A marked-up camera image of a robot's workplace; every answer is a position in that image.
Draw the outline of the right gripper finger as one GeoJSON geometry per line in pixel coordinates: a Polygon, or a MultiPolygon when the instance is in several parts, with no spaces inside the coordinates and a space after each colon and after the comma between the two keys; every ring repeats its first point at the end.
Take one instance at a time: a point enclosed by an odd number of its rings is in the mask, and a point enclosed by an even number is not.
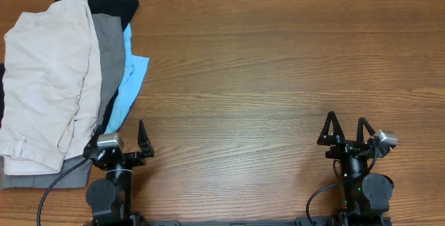
{"type": "Polygon", "coordinates": [[[318,137],[318,145],[344,144],[345,136],[334,111],[327,114],[325,124],[318,137]]]}
{"type": "Polygon", "coordinates": [[[367,130],[370,136],[373,136],[375,134],[375,130],[372,128],[372,126],[369,124],[367,119],[365,117],[361,117],[357,121],[357,136],[356,141],[358,143],[364,143],[364,129],[367,130]]]}

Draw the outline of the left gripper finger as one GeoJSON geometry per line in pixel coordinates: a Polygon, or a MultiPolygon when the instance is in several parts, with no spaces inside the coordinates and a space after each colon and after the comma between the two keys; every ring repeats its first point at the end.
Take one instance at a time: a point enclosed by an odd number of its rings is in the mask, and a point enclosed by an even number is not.
{"type": "Polygon", "coordinates": [[[142,120],[139,120],[138,125],[138,146],[144,158],[154,157],[154,148],[150,143],[142,120]]]}
{"type": "Polygon", "coordinates": [[[94,130],[94,133],[91,139],[88,141],[87,145],[83,149],[83,157],[89,159],[92,151],[97,148],[97,141],[99,136],[103,134],[102,126],[99,124],[97,128],[94,130]]]}

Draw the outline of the beige shorts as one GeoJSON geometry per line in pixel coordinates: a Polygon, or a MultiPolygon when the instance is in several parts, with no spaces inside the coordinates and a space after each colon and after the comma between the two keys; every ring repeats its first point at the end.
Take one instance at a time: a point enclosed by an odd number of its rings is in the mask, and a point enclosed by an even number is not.
{"type": "Polygon", "coordinates": [[[60,172],[97,125],[100,51],[88,0],[22,13],[5,35],[1,155],[7,175],[60,172]]]}

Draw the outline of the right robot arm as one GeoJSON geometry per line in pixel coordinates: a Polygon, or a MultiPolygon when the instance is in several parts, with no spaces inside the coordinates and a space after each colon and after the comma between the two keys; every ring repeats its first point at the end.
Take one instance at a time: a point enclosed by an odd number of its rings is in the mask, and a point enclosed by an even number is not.
{"type": "Polygon", "coordinates": [[[374,130],[366,118],[357,121],[355,140],[346,139],[341,125],[330,111],[318,137],[317,144],[330,149],[325,157],[339,164],[334,170],[339,181],[314,192],[306,205],[306,216],[311,225],[390,225],[391,219],[383,214],[389,210],[394,182],[386,175],[372,173],[378,159],[384,158],[398,143],[390,131],[374,130]],[[309,214],[310,202],[323,191],[343,188],[346,208],[327,219],[314,220],[309,214]]]}

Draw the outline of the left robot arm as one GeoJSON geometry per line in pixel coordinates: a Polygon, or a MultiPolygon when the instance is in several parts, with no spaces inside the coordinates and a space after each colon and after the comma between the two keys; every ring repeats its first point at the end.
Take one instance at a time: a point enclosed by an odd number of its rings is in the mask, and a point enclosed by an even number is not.
{"type": "Polygon", "coordinates": [[[94,181],[86,191],[86,202],[92,210],[92,225],[146,224],[140,213],[132,211],[133,169],[144,166],[146,159],[154,156],[143,121],[138,125],[137,144],[138,151],[125,153],[119,134],[104,134],[98,127],[84,147],[83,156],[105,171],[105,177],[94,181]]]}

